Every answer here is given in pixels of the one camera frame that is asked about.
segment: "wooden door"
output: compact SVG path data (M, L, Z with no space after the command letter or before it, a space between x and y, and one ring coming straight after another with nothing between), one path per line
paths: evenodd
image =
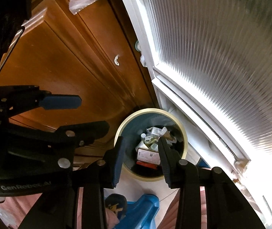
M32 1L32 18L25 23L26 30L0 73L0 86L39 85L53 94L79 95L82 105L78 109L38 108L12 121L53 131L61 125L106 120L109 133L76 151L77 155L102 156L113 146L121 122L138 109L153 107L153 102L110 5L101 0L73 15L68 3ZM108 16L101 18L103 10ZM119 66L114 64L117 54Z

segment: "trash can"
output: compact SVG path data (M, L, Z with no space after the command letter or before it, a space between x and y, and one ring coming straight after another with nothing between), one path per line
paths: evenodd
M188 139L185 129L172 114L156 108L142 109L131 114L118 128L115 143L119 136L125 138L127 147L124 154L123 168L127 169L134 178L142 181L158 181L164 177L161 166L158 166L157 170L155 170L136 164L137 152L135 147L141 140L140 135L145 133L147 128L153 126L158 128L167 127L177 139L172 149L177 150L181 158L186 158L187 154Z

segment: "blue plastic object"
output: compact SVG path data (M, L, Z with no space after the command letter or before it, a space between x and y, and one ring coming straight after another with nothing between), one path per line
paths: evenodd
M127 202L125 217L114 229L156 229L155 216L159 199L153 194L143 194L136 202Z

